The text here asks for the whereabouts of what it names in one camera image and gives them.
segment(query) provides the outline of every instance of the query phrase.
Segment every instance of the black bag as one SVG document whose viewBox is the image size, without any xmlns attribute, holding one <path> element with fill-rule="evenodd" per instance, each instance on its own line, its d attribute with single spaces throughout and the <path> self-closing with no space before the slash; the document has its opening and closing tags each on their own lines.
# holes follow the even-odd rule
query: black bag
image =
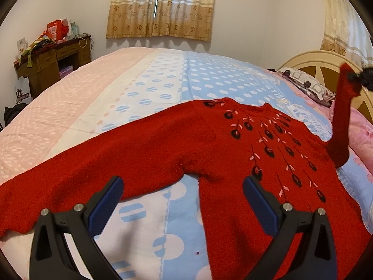
<svg viewBox="0 0 373 280">
<path fill-rule="evenodd" d="M 13 119 L 21 112 L 23 109 L 27 106 L 26 103 L 20 103 L 17 104 L 15 107 L 9 108 L 5 107 L 4 111 L 4 121 L 5 121 L 5 127 L 13 121 Z"/>
</svg>

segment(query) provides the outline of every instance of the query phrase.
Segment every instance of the patterned pillowcase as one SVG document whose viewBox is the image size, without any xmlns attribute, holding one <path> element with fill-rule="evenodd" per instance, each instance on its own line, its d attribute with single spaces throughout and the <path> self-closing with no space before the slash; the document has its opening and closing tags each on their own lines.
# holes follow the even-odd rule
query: patterned pillowcase
<svg viewBox="0 0 373 280">
<path fill-rule="evenodd" d="M 331 122 L 333 122 L 334 105 L 335 103 L 333 102 L 329 110 Z M 352 150 L 373 174 L 373 124 L 353 107 L 351 107 L 348 137 Z"/>
<path fill-rule="evenodd" d="M 313 101 L 327 107 L 330 107 L 332 102 L 335 101 L 335 93 L 327 89 L 313 76 L 290 67 L 283 67 L 278 72 Z"/>
</svg>

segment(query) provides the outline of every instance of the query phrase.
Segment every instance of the cream headboard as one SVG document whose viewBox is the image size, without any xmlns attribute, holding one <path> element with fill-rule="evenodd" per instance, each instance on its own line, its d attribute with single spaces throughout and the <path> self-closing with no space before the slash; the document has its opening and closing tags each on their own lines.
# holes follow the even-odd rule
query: cream headboard
<svg viewBox="0 0 373 280">
<path fill-rule="evenodd" d="M 315 50 L 305 52 L 291 58 L 280 67 L 292 67 L 300 69 L 315 77 L 331 91 L 336 91 L 339 68 L 343 63 L 347 63 L 356 72 L 361 72 L 361 68 L 345 57 L 331 51 Z M 373 123 L 373 93 L 363 88 L 361 96 L 353 99 L 352 106 L 362 113 L 371 123 Z"/>
</svg>

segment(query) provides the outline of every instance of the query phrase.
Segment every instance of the beige floral curtain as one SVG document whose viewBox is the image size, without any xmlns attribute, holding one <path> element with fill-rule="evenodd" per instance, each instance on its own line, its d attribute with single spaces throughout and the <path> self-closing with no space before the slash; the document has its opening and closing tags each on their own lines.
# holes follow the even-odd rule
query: beige floral curtain
<svg viewBox="0 0 373 280">
<path fill-rule="evenodd" d="M 322 50 L 334 51 L 361 67 L 373 65 L 373 46 L 360 16 L 348 0 L 325 0 Z"/>
<path fill-rule="evenodd" d="M 211 40 L 214 0 L 158 0 L 153 36 Z"/>
<path fill-rule="evenodd" d="M 107 38 L 152 36 L 156 0 L 111 0 Z"/>
</svg>

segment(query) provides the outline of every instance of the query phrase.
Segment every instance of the pink pillow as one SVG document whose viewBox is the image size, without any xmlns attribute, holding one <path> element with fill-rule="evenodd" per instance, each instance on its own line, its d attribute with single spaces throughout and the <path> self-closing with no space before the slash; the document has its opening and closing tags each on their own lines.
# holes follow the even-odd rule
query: pink pillow
<svg viewBox="0 0 373 280">
<path fill-rule="evenodd" d="M 329 119 L 333 122 L 334 105 L 329 111 Z M 349 123 L 349 145 L 358 155 L 367 169 L 373 174 L 373 124 L 370 123 L 358 110 L 351 107 Z"/>
</svg>

